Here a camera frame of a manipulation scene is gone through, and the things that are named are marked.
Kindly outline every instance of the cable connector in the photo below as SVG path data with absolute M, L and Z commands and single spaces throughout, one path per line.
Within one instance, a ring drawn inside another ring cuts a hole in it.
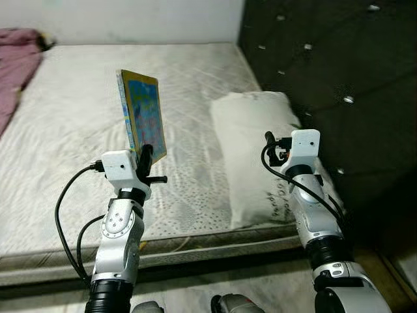
M 90 169 L 96 170 L 98 173 L 104 172 L 103 162 L 101 160 L 97 160 L 96 162 L 91 163 Z

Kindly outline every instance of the pink blanket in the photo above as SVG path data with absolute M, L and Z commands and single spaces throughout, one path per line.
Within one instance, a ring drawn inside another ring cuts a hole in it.
M 0 29 L 0 136 L 42 60 L 39 37 L 34 29 Z

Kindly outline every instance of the headboard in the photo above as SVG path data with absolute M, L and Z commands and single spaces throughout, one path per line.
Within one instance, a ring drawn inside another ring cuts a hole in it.
M 320 130 L 346 208 L 369 223 L 416 180 L 416 13 L 415 0 L 246 1 L 239 45 L 258 82 Z

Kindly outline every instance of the white wall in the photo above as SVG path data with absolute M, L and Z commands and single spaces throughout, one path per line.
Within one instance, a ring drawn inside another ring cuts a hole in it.
M 237 41 L 244 0 L 0 0 L 0 28 L 60 44 Z

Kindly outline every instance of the white mattress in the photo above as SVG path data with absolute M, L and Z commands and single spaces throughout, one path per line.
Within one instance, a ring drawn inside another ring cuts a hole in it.
M 167 157 L 145 203 L 154 239 L 229 229 L 229 192 L 210 101 L 259 87 L 233 44 L 57 46 L 45 53 L 0 139 L 0 258 L 62 250 L 53 211 L 66 182 L 103 152 L 126 147 L 116 70 L 158 78 Z M 113 197 L 102 173 L 83 174 L 61 206 L 70 246 Z M 85 246 L 99 243 L 92 227 Z

